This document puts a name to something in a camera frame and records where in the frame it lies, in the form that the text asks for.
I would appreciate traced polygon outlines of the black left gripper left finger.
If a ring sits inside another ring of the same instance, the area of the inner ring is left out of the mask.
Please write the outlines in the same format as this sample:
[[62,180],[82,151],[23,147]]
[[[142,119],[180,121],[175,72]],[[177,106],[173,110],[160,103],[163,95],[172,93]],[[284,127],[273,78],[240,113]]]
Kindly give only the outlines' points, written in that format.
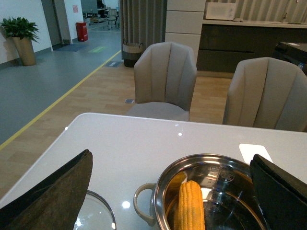
[[71,230],[83,205],[93,168],[84,150],[0,210],[2,230]]

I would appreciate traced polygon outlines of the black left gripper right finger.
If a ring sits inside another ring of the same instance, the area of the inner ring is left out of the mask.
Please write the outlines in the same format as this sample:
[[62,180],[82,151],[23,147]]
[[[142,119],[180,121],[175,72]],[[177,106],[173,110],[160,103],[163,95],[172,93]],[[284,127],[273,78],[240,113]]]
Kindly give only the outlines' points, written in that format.
[[250,172],[263,216],[272,230],[307,228],[307,184],[255,154]]

